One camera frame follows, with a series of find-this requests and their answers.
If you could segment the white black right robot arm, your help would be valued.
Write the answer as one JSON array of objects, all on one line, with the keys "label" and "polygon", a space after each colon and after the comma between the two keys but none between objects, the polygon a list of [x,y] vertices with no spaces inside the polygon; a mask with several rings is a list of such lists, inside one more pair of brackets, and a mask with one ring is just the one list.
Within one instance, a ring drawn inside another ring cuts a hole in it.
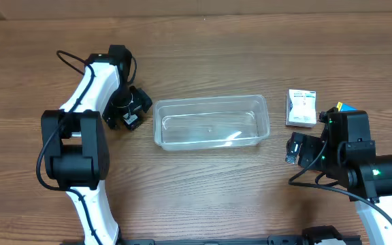
[{"label": "white black right robot arm", "polygon": [[348,196],[370,243],[392,244],[392,154],[376,154],[363,110],[334,107],[319,120],[321,136],[294,132],[287,141],[285,161],[301,167],[288,183]]}]

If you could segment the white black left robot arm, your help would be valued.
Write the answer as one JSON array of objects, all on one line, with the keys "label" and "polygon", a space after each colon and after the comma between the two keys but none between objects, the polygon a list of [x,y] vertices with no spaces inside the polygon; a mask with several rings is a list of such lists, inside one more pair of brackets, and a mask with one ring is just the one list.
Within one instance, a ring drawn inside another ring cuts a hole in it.
[{"label": "white black left robot arm", "polygon": [[41,117],[43,146],[36,178],[46,189],[66,193],[84,230],[84,244],[123,244],[105,191],[110,152],[104,126],[121,122],[132,131],[142,123],[151,98],[134,87],[137,62],[124,45],[83,59],[83,76],[69,100]]}]

